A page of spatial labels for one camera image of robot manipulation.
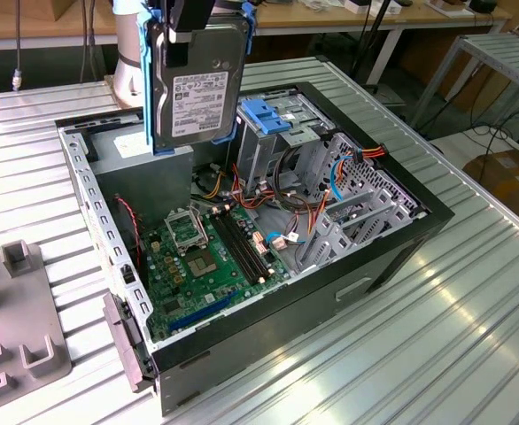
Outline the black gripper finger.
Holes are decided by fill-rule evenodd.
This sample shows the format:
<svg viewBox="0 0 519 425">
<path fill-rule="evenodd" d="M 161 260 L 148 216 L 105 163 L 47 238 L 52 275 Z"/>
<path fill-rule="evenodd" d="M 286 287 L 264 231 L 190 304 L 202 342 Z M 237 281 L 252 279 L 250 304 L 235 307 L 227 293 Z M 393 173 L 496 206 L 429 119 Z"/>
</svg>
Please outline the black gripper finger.
<svg viewBox="0 0 519 425">
<path fill-rule="evenodd" d="M 175 0 L 164 2 L 166 47 L 164 64 L 181 67 L 188 64 L 192 33 L 205 29 L 214 7 L 213 0 Z"/>
</svg>

